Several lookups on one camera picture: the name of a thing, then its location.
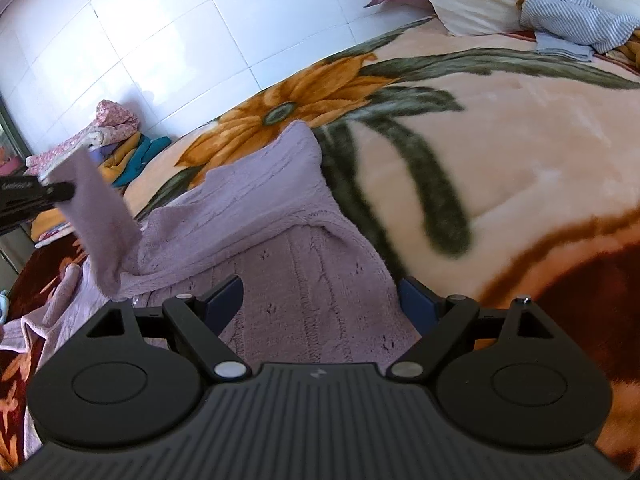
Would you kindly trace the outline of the floral plush bed blanket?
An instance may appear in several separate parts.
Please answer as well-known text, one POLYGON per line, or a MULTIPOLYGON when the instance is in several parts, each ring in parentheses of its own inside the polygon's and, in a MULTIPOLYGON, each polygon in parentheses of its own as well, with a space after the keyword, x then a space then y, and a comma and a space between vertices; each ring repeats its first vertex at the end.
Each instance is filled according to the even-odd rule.
POLYGON ((637 478, 638 72, 429 18, 103 180, 144 223, 294 122, 399 307, 406 278, 480 305, 473 349, 442 370, 391 370, 413 345, 386 367, 250 366, 225 342, 242 363, 192 363, 169 298, 111 300, 49 359, 1 346, 2 477, 637 478))

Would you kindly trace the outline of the red patterned folded cloth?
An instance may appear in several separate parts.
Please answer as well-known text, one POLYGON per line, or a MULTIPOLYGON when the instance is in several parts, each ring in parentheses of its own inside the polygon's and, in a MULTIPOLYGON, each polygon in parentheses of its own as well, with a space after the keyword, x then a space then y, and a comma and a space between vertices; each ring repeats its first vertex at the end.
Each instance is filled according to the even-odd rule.
POLYGON ((54 226, 49 231, 42 233, 40 237, 38 237, 38 240, 35 242, 35 248, 39 249, 41 247, 50 245, 60 238, 73 234, 73 232, 74 228, 69 223, 61 223, 58 226, 54 226))

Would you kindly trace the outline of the purple folded garment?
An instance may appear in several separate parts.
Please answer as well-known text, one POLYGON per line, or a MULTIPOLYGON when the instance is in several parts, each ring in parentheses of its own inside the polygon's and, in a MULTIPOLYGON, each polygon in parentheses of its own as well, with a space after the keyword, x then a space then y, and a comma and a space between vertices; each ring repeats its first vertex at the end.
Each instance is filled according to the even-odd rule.
POLYGON ((98 148, 93 148, 92 150, 90 150, 89 155, 96 166, 100 166, 113 155, 114 151, 116 151, 118 147, 118 143, 102 145, 98 148))

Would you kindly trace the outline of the orange folded garment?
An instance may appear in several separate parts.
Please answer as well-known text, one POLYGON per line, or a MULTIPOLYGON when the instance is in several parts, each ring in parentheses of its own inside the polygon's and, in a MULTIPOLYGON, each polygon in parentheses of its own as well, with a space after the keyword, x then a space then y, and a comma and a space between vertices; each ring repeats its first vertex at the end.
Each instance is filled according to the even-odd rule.
MULTIPOLYGON (((98 167, 99 172, 102 174, 103 179, 112 184, 126 169, 130 158, 134 154, 134 151, 138 147, 142 134, 140 132, 134 133, 127 140, 117 144, 110 156, 102 160, 102 164, 98 167)), ((42 240, 45 232, 50 229, 65 223, 65 217, 56 209, 50 209, 43 211, 32 222, 30 227, 30 237, 35 243, 42 240)))

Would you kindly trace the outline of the lilac knitted cardigan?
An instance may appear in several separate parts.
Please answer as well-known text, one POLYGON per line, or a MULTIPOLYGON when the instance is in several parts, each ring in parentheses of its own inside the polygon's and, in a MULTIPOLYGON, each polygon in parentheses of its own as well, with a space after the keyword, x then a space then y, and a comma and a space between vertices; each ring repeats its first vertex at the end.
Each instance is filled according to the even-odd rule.
POLYGON ((49 359, 111 300, 142 306, 201 295, 237 275, 243 305, 222 333, 250 366, 375 362, 389 366, 418 339, 395 283, 367 239, 338 208, 303 122, 202 184, 155 209, 144 223, 103 180, 85 150, 48 174, 68 181, 62 205, 87 252, 41 308, 3 326, 3 349, 42 343, 49 359))

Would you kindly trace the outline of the pink floral folded garment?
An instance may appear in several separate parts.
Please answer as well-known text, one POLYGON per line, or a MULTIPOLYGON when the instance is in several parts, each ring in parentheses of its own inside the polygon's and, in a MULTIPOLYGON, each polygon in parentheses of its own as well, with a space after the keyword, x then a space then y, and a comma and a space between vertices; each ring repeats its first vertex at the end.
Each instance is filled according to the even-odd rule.
POLYGON ((91 150, 125 141, 139 131, 140 124, 139 117, 128 108, 113 101, 102 100, 96 106, 96 118, 86 128, 49 151, 29 156, 26 159, 26 174, 43 174, 54 162, 78 146, 91 150))

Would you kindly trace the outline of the blue striped crumpled shirt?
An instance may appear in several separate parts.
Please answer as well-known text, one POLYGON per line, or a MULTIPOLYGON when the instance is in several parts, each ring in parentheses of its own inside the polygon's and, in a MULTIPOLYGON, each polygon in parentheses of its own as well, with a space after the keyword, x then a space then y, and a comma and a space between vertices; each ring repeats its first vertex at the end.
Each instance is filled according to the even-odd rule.
POLYGON ((532 30, 536 52, 579 62, 619 50, 631 60, 639 20, 598 8, 591 0, 521 0, 520 24, 532 30))

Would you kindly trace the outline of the teal folded garment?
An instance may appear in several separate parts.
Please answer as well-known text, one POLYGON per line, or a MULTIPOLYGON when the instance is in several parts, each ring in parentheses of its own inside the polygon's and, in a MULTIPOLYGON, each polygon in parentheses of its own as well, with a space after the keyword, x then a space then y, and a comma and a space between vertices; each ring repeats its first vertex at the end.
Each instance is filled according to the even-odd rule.
POLYGON ((131 158, 128 160, 124 171, 112 183, 114 188, 127 186, 135 178, 139 177, 151 160, 165 148, 168 148, 170 144, 171 138, 168 138, 168 136, 160 136, 155 139, 142 136, 138 146, 134 149, 131 158))

